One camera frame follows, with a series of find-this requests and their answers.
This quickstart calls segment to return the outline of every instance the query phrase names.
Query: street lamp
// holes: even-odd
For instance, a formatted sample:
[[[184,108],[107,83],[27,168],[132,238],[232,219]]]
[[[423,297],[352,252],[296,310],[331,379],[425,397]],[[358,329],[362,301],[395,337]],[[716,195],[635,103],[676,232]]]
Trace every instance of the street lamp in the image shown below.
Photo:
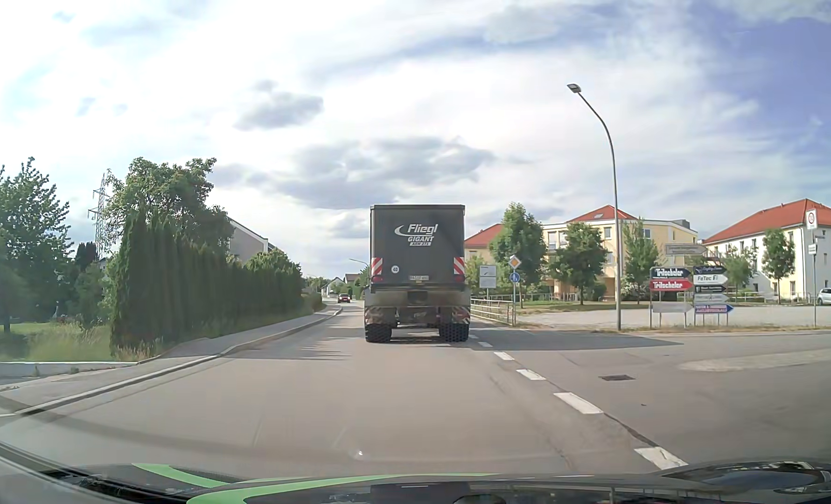
[[[621,244],[621,216],[619,215],[620,210],[618,209],[618,169],[617,165],[614,162],[614,143],[611,142],[611,133],[608,131],[608,125],[605,124],[605,121],[602,120],[601,116],[598,112],[593,109],[593,106],[589,104],[586,98],[584,98],[583,94],[580,92],[580,86],[577,84],[568,84],[567,88],[572,90],[575,94],[577,94],[580,99],[584,101],[584,103],[589,107],[590,110],[593,111],[595,116],[599,118],[599,122],[601,122],[601,127],[605,128],[605,134],[608,136],[608,145],[611,147],[611,175],[614,177],[614,240],[617,250],[614,252],[614,309],[618,312],[618,330],[621,330],[621,257],[622,257],[622,244]]]

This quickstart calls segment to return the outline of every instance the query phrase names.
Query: red white warning stripe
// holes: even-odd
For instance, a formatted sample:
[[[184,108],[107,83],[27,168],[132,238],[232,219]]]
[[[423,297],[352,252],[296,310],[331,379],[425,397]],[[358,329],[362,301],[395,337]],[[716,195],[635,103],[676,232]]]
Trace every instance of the red white warning stripe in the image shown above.
[[[466,273],[466,258],[453,258],[453,274]]]

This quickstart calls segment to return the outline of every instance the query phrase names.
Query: fence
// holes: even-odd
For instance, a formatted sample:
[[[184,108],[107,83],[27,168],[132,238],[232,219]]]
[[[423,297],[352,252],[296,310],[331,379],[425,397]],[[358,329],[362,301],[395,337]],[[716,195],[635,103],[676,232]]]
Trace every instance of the fence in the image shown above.
[[[514,326],[515,305],[511,301],[479,300],[472,298],[472,316]]]

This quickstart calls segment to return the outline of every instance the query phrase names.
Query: red roof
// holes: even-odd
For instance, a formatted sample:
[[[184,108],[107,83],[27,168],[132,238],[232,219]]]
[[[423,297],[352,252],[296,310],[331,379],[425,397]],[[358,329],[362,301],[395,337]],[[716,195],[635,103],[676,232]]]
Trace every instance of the red roof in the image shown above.
[[[474,236],[466,239],[466,247],[468,248],[484,248],[489,246],[489,243],[496,238],[496,235],[502,231],[502,224],[493,224],[492,226],[488,227],[486,230],[481,230],[481,232],[475,234]]]
[[[618,209],[618,216],[622,219],[628,219],[631,221],[635,221],[636,217],[630,215],[629,213],[624,212],[621,209]],[[585,221],[613,221],[614,220],[614,207],[610,204],[606,204],[602,208],[596,208],[592,212],[584,213],[579,217],[575,217],[568,221],[569,223],[582,223]]]
[[[817,210],[817,223],[820,226],[831,228],[831,208],[823,203],[802,199],[791,203],[782,203],[779,206],[761,210],[750,217],[733,224],[711,238],[704,240],[704,243],[728,241],[743,236],[763,233],[773,228],[781,229],[790,226],[801,226],[804,224],[804,212],[811,208]]]

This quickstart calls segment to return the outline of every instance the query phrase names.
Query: trailer wheel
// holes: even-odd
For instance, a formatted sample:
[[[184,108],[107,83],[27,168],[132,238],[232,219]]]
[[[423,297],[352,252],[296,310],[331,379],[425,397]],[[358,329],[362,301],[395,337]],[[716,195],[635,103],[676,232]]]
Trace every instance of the trailer wheel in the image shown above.
[[[370,324],[365,327],[365,341],[369,343],[387,343],[393,335],[393,329],[383,324]]]

